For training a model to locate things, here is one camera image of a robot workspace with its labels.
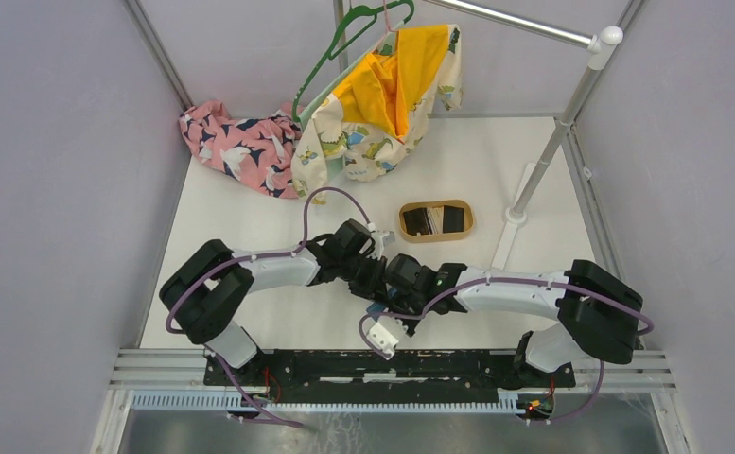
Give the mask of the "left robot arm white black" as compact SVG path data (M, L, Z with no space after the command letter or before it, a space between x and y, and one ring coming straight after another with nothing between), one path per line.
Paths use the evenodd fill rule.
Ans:
M382 275L386 246L394 233L348 219L333 234L322 234L286 250L235 251L221 240L205 242L162 285L158 297L168 311L166 327L204 345L227 362L240 385L263 373L261 350L234 321L244 298L261 290L313 287L335 280L364 299L386 296Z

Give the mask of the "teal card holder wallet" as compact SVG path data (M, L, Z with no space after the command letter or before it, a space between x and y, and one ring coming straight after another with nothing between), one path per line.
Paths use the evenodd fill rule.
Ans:
M389 298L392 298L395 296L396 293L397 293L397 290L395 288L389 288L387 296ZM382 313L386 311L387 311L386 305L378 301L372 302L365 310L365 312L368 314L377 314L377 313Z

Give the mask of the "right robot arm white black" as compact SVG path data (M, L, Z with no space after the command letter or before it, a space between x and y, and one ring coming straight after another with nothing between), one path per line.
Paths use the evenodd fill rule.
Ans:
M566 271L526 274L463 263L432 270L401 254L387 265L383 280L390 292L386 307L411 323L430 312L502 311L552 320L553 326L524 335L518 345L512 371L525 386L584 356L628 364L638 337L653 327L636 291L584 259Z

